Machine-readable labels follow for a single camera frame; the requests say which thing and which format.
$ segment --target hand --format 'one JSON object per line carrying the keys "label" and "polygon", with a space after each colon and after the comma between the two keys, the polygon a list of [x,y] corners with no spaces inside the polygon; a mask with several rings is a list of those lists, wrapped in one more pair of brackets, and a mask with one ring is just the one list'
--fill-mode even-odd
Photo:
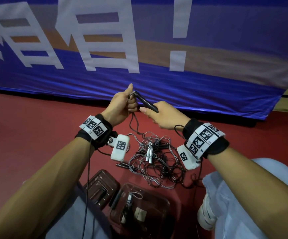
{"label": "hand", "polygon": [[[174,130],[176,125],[185,126],[190,120],[188,116],[165,101],[157,102],[154,105],[158,108],[158,113],[145,107],[141,107],[139,110],[149,118],[152,118],[153,122],[157,123],[160,128]],[[182,131],[183,128],[178,126],[176,129]]]}
{"label": "hand", "polygon": [[124,92],[116,93],[109,106],[102,112],[102,116],[107,120],[113,127],[122,123],[130,114],[130,112],[137,111],[136,98],[128,96],[133,91],[133,84],[130,84]]}

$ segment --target forearm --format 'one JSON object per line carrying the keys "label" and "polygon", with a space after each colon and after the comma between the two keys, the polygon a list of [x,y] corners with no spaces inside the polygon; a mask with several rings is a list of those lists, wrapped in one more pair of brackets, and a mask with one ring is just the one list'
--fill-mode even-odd
{"label": "forearm", "polygon": [[75,138],[36,172],[0,210],[0,238],[35,238],[55,218],[78,182],[90,143]]}
{"label": "forearm", "polygon": [[288,238],[288,186],[232,148],[209,155],[238,202],[269,238]]}

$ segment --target red floor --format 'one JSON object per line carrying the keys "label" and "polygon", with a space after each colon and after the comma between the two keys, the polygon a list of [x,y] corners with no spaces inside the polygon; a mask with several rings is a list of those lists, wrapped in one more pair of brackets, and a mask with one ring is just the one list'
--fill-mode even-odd
{"label": "red floor", "polygon": [[[59,149],[74,138],[79,125],[91,114],[102,112],[103,108],[61,102],[44,101],[0,94],[0,207],[34,172],[45,164]],[[158,128],[141,113],[137,113],[139,130],[151,131],[158,136],[168,135],[177,147],[183,140],[174,131]],[[266,122],[258,123],[255,128],[213,123],[226,133],[231,146],[248,158],[269,157],[288,166],[288,113],[272,112]],[[131,132],[129,119],[116,127],[121,134]],[[137,143],[131,138],[128,157],[137,149]],[[202,176],[214,171],[206,160]],[[202,203],[205,190],[198,188],[195,206],[193,190],[177,186],[173,190],[153,189],[146,181],[131,172],[115,166],[108,156],[95,152],[91,158],[90,173],[106,169],[120,184],[131,182],[143,188],[153,190],[167,197],[176,214],[175,238],[190,238],[195,235],[196,208]],[[86,183],[86,172],[81,183]],[[199,229],[201,238],[209,238],[209,233]]]}

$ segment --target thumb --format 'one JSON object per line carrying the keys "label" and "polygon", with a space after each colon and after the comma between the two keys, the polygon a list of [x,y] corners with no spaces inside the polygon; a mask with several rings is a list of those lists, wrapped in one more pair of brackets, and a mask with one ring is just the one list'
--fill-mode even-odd
{"label": "thumb", "polygon": [[157,113],[152,111],[151,109],[148,109],[146,107],[140,107],[139,110],[144,113],[146,116],[152,118],[155,120]]}
{"label": "thumb", "polygon": [[129,84],[128,88],[125,90],[126,95],[130,95],[133,92],[133,84]]}

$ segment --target black handle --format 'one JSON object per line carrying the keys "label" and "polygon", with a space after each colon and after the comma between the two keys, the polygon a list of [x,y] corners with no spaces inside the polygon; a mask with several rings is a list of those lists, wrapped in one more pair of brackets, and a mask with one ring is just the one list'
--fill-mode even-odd
{"label": "black handle", "polygon": [[154,112],[158,113],[158,108],[156,106],[153,105],[153,103],[149,102],[148,100],[146,100],[145,98],[143,98],[138,91],[133,91],[132,94],[138,98],[145,107],[147,107],[148,109],[153,110]]}

